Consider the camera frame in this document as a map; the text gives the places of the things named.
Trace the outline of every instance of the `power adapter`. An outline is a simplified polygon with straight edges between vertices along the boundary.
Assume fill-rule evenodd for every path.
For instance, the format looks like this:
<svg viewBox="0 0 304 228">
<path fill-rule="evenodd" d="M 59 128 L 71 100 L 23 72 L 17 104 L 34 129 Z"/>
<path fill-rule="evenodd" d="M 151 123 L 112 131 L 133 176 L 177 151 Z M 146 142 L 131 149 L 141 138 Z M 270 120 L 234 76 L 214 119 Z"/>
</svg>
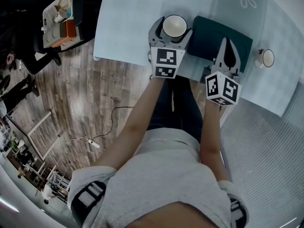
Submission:
<svg viewBox="0 0 304 228">
<path fill-rule="evenodd" d="M 92 139 L 89 139 L 88 141 L 91 145 L 95 146 L 96 148 L 100 148 L 100 145 L 96 142 L 94 142 Z"/>
</svg>

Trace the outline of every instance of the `black strap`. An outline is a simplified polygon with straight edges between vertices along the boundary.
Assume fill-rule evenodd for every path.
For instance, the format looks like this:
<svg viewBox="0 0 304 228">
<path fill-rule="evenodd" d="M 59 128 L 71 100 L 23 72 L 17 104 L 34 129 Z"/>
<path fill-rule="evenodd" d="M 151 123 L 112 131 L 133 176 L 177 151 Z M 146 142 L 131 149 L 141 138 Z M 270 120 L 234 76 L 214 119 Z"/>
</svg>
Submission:
<svg viewBox="0 0 304 228">
<path fill-rule="evenodd" d="M 98 191 L 95 187 L 94 184 L 96 184 L 98 187 L 102 189 L 102 192 Z M 93 188 L 94 190 L 98 191 L 99 194 L 98 196 L 95 195 L 91 190 L 89 190 L 89 187 Z M 92 208 L 100 201 L 100 199 L 104 196 L 106 189 L 106 185 L 103 182 L 100 181 L 93 181 L 90 184 L 88 184 L 86 187 L 84 187 L 80 192 L 78 192 L 72 203 L 71 203 L 71 211 L 73 214 L 73 217 L 76 221 L 76 223 L 82 227 L 86 217 L 88 214 L 91 212 Z M 90 204 L 90 206 L 87 206 L 84 204 L 81 200 L 79 200 L 79 197 L 82 193 L 87 192 L 91 197 L 93 197 L 95 200 Z"/>
</svg>

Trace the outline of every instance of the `wooden floor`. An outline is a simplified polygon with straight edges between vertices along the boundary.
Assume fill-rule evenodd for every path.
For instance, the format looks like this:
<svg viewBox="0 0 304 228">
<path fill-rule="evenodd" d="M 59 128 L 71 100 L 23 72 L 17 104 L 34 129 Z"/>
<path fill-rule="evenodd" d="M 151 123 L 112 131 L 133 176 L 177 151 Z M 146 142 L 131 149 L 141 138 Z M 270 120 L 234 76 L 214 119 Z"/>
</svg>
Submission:
<svg viewBox="0 0 304 228">
<path fill-rule="evenodd" d="M 102 59 L 93 60 L 94 41 L 61 53 L 62 66 L 53 61 L 36 74 L 40 96 L 29 94 L 13 113 L 15 121 L 26 131 L 43 117 L 53 112 L 32 135 L 40 153 L 44 155 L 56 137 L 60 141 L 85 136 L 92 139 L 111 129 L 111 112 L 116 106 L 134 106 L 149 83 L 150 67 Z M 24 78 L 22 72 L 11 73 L 10 87 Z M 191 82 L 191 88 L 203 112 L 205 86 Z M 66 162 L 59 170 L 70 178 L 75 169 L 90 166 L 122 129 L 130 110 L 118 109 L 113 114 L 113 131 L 96 138 L 101 148 L 89 145 L 86 139 L 60 144 L 47 155 L 47 166 Z"/>
</svg>

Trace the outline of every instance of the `black pants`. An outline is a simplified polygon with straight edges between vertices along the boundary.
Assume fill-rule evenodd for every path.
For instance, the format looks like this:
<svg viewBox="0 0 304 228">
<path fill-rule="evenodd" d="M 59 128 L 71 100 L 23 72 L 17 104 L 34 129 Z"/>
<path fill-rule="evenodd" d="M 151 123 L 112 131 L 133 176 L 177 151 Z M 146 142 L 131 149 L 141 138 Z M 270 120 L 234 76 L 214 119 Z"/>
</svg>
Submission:
<svg viewBox="0 0 304 228">
<path fill-rule="evenodd" d="M 165 80 L 147 130 L 162 127 L 184 130 L 200 143 L 203 118 L 193 97 L 189 79 L 176 76 L 175 79 Z"/>
<path fill-rule="evenodd" d="M 13 110 L 16 105 L 18 105 L 18 103 L 27 96 L 28 93 L 32 92 L 31 87 L 22 89 L 26 83 L 27 81 L 23 79 L 2 97 L 8 113 Z"/>
<path fill-rule="evenodd" d="M 48 65 L 52 59 L 54 58 L 53 52 L 48 52 L 43 58 L 36 60 L 34 50 L 26 50 L 22 53 L 20 59 L 24 63 L 25 67 L 31 74 L 38 73 L 41 69 L 43 69 L 46 65 Z"/>
</svg>

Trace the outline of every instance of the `white table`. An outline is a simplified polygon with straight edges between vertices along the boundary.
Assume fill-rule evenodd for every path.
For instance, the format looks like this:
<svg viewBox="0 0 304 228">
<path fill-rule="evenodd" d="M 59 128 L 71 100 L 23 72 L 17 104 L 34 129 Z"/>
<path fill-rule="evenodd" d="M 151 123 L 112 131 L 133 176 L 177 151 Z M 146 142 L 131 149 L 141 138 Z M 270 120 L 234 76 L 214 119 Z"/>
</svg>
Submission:
<svg viewBox="0 0 304 228">
<path fill-rule="evenodd" d="M 241 97 L 281 116 L 301 75 L 304 37 L 273 0 L 254 0 L 256 7 L 241 0 L 103 0 L 98 18 L 94 58 L 107 58 L 141 66 L 147 59 L 148 31 L 162 16 L 178 14 L 191 27 L 197 16 L 229 26 L 253 39 L 244 75 Z M 254 67 L 254 54 L 270 48 L 275 54 L 272 68 Z M 178 75 L 200 80 L 210 61 L 185 55 Z"/>
</svg>

